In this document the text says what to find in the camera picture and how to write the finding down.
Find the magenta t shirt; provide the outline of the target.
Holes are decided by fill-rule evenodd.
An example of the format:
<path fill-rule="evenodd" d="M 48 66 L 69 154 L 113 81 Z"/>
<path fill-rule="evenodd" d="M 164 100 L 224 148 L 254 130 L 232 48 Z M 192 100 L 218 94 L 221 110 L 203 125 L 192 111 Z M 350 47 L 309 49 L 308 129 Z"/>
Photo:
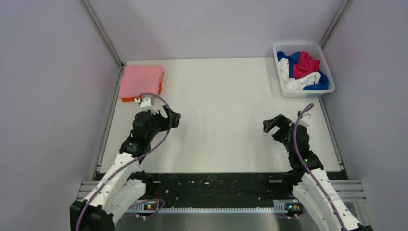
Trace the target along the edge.
<path fill-rule="evenodd" d="M 301 79 L 320 70 L 320 59 L 314 59 L 306 51 L 294 53 L 291 58 L 295 62 L 292 70 L 295 79 Z"/>

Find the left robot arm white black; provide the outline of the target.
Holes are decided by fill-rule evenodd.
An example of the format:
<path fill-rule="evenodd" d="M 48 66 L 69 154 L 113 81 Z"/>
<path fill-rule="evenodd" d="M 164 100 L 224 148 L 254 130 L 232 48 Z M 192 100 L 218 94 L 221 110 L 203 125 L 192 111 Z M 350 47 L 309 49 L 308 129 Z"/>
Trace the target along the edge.
<path fill-rule="evenodd" d="M 181 114 L 167 105 L 166 117 L 150 110 L 135 114 L 132 130 L 103 178 L 82 200 L 75 200 L 69 209 L 73 231 L 113 231 L 115 225 L 139 198 L 154 193 L 150 175 L 139 171 L 144 158 L 155 149 L 152 140 L 160 132 L 169 134 L 178 127 Z"/>

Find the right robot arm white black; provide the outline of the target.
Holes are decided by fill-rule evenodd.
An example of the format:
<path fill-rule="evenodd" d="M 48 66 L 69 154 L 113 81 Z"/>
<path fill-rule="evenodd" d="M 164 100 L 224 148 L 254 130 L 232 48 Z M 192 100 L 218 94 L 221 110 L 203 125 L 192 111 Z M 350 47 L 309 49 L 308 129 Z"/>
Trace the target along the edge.
<path fill-rule="evenodd" d="M 319 158 L 311 150 L 307 127 L 283 114 L 263 121 L 263 131 L 284 145 L 291 170 L 285 174 L 282 192 L 297 199 L 321 231 L 371 231 L 350 212 L 329 180 Z"/>

